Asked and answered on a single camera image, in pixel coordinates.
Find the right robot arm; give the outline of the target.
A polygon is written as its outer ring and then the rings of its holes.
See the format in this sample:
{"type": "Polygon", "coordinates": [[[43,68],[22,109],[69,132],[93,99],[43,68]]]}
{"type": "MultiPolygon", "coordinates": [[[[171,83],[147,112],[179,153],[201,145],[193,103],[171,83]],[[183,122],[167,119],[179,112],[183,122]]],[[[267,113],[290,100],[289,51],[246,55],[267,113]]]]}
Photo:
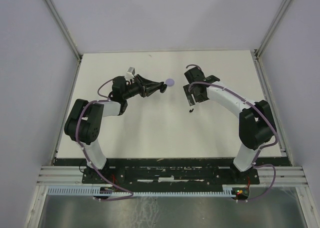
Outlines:
{"type": "Polygon", "coordinates": [[[228,88],[214,75],[206,77],[200,67],[194,66],[184,73],[188,84],[183,86],[190,106],[207,100],[215,101],[238,118],[241,145],[229,171],[234,183],[248,177],[260,152],[278,143],[276,124],[266,100],[253,101],[228,88]]]}

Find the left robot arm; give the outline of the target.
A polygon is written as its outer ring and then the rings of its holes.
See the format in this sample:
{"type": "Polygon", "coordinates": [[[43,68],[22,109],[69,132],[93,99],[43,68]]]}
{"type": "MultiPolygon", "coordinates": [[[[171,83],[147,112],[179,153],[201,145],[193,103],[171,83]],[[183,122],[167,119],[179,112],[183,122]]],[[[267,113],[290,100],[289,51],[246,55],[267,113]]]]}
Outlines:
{"type": "Polygon", "coordinates": [[[139,74],[130,80],[117,76],[110,81],[112,90],[103,100],[89,102],[76,99],[64,125],[65,135],[78,143],[85,155],[87,166],[95,169],[93,177],[100,183],[107,182],[111,176],[111,171],[105,167],[108,159],[98,141],[102,119],[123,115],[129,98],[136,95],[145,98],[156,91],[164,93],[167,89],[165,82],[151,81],[139,74]]]}

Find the purple earbud charging case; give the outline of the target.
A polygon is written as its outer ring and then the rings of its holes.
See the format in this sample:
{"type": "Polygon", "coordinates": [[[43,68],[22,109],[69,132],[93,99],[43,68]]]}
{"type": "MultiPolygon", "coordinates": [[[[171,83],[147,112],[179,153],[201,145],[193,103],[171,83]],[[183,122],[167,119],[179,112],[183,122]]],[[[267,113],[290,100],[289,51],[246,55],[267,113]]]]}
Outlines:
{"type": "Polygon", "coordinates": [[[166,79],[165,84],[168,87],[172,87],[175,84],[175,81],[174,81],[174,79],[168,78],[168,79],[166,79]]]}

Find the black earbud charging case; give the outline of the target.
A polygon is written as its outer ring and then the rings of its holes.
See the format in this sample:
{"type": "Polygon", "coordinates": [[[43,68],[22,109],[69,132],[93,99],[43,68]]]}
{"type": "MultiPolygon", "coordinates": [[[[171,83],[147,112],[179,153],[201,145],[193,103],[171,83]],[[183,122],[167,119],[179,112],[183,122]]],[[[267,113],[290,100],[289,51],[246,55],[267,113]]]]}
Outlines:
{"type": "Polygon", "coordinates": [[[162,84],[161,87],[160,87],[160,89],[159,89],[160,92],[161,92],[161,93],[164,93],[164,92],[166,91],[167,87],[168,87],[167,84],[162,84]]]}

